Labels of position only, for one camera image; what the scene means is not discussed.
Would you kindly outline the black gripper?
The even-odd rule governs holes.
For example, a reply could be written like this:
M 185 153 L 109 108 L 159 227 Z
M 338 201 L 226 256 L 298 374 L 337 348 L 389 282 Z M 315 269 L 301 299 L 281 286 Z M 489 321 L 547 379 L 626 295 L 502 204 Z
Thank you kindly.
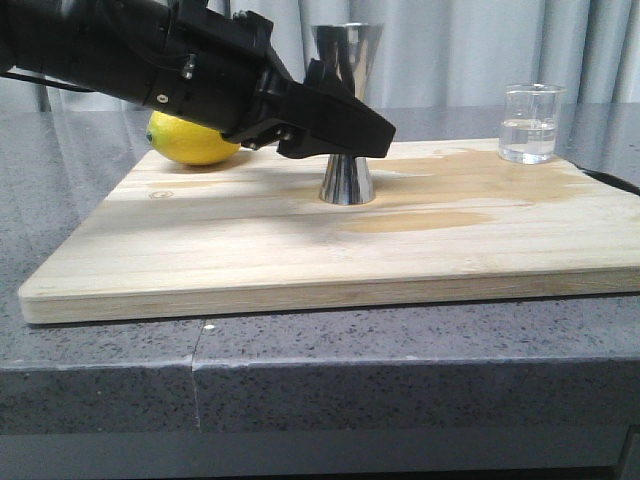
M 201 1 L 172 1 L 149 105 L 251 149 L 280 140 L 278 153 L 292 159 L 385 157 L 395 126 L 321 60 L 311 59 L 304 84 L 293 84 L 272 31 L 273 23 L 253 11 L 226 18 Z

